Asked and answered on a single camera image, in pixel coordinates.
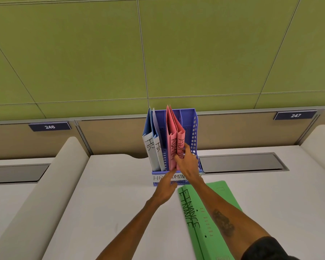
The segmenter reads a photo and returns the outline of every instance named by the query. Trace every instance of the tattoo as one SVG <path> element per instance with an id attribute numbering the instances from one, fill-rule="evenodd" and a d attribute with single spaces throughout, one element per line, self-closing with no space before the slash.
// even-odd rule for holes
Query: tattoo
<path id="1" fill-rule="evenodd" d="M 217 209 L 213 211 L 213 219 L 221 233 L 227 237 L 230 237 L 234 234 L 235 227 L 230 223 L 229 218 L 224 214 L 219 212 Z"/>

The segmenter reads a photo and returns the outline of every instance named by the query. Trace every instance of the desk file holder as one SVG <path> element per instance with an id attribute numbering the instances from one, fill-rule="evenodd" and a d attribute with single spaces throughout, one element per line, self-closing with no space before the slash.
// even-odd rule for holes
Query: desk file holder
<path id="1" fill-rule="evenodd" d="M 164 158 L 165 167 L 167 170 L 162 172 L 152 172 L 153 185 L 157 186 L 160 179 L 168 172 L 169 164 L 168 164 L 168 154 L 167 154 L 167 142 L 166 142 L 166 110 L 156 110 L 155 111 L 159 130 L 161 134 L 160 144 L 162 150 L 162 156 Z M 191 152 L 196 155 L 197 154 L 197 134 L 198 134 L 198 116 L 196 114 L 195 109 L 173 109 L 173 113 L 176 115 L 177 119 L 180 122 L 182 127 L 185 129 L 185 142 L 190 146 Z M 189 184 L 189 182 L 185 179 L 184 175 L 182 175 L 181 171 L 178 170 L 173 178 L 173 182 L 177 182 L 178 185 Z"/>

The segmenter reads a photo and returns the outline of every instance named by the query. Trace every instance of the desk surface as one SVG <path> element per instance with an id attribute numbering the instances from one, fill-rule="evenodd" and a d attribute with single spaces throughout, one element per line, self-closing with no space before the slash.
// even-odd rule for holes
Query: desk surface
<path id="1" fill-rule="evenodd" d="M 247 215 L 288 254 L 325 259 L 325 170 L 299 146 L 199 151 L 200 156 L 275 152 L 287 172 L 205 175 L 225 180 Z M 95 259 L 155 188 L 148 158 L 91 156 L 43 260 Z M 195 259 L 177 192 L 161 206 L 134 259 Z"/>

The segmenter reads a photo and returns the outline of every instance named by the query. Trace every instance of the file organizer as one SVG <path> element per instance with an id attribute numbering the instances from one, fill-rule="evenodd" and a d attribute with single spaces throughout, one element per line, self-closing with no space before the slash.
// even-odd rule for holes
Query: file organizer
<path id="1" fill-rule="evenodd" d="M 167 142 L 166 142 L 166 110 L 156 110 L 156 117 L 159 125 L 160 130 L 160 144 L 162 149 L 162 156 L 164 158 L 165 167 L 168 168 L 168 156 L 167 156 Z M 182 127 L 185 129 L 185 142 L 190 146 L 191 152 L 196 155 L 197 154 L 197 134 L 198 134 L 198 116 L 196 114 L 195 109 L 173 109 L 173 113 L 175 114 L 176 118 L 180 121 Z M 165 171 L 155 171 L 152 172 L 153 178 L 153 185 L 157 186 L 160 179 L 168 172 L 166 169 Z M 189 184 L 189 182 L 185 179 L 182 175 L 181 171 L 177 171 L 172 178 L 173 182 L 177 182 L 178 185 Z"/>
<path id="2" fill-rule="evenodd" d="M 241 210 L 225 181 L 207 185 L 228 203 Z M 205 209 L 200 197 L 191 185 L 178 189 L 185 221 L 197 260 L 224 259 L 234 260 L 221 233 Z"/>

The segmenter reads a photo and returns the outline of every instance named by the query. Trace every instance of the black sleeve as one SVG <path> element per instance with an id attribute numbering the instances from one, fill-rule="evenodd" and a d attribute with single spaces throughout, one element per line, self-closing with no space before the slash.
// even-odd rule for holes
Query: black sleeve
<path id="1" fill-rule="evenodd" d="M 292 260 L 282 246 L 271 236 L 256 240 L 243 254 L 241 260 Z"/>

